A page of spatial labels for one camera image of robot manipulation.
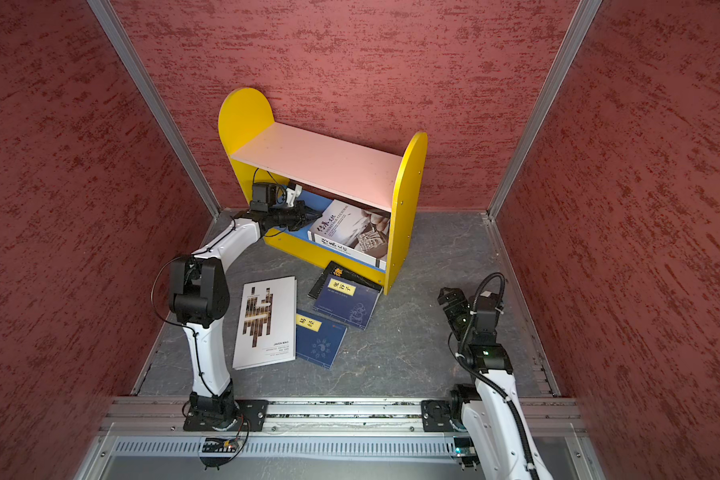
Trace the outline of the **white heritage cultural book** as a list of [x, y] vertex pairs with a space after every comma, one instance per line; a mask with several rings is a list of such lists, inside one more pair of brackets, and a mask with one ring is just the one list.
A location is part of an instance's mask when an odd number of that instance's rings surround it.
[[333, 200], [307, 235], [320, 246], [385, 270], [389, 228], [388, 215]]

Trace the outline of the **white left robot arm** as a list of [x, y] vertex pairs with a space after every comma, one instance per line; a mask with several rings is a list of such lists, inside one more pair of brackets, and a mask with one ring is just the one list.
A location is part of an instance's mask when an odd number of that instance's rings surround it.
[[226, 270], [270, 229], [297, 231], [320, 216], [301, 200], [293, 207], [244, 211], [205, 246], [169, 263], [168, 307], [185, 331], [193, 368], [190, 420], [219, 431], [242, 422], [223, 345], [222, 325], [230, 303]]

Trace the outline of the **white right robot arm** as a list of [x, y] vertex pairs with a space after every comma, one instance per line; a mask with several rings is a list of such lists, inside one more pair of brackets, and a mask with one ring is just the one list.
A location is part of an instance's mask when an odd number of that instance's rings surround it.
[[438, 304], [457, 340], [454, 359], [473, 381], [451, 390], [451, 424], [468, 434], [454, 441], [455, 458], [479, 467], [487, 479], [550, 479], [520, 405], [511, 360], [497, 340], [502, 296], [468, 298], [444, 287]]

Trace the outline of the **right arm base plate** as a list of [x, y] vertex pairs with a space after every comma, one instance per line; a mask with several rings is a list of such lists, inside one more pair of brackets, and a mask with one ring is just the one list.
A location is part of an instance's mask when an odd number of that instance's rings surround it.
[[455, 417], [451, 402], [427, 399], [420, 402], [423, 430], [434, 432], [464, 432], [463, 424]]

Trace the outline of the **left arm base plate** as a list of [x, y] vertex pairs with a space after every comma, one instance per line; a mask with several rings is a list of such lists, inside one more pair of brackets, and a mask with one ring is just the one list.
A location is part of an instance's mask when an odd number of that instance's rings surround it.
[[263, 399], [242, 399], [236, 401], [238, 410], [233, 420], [212, 420], [201, 414], [187, 413], [183, 430], [186, 432], [210, 432], [227, 434], [235, 432], [261, 432], [270, 402]]

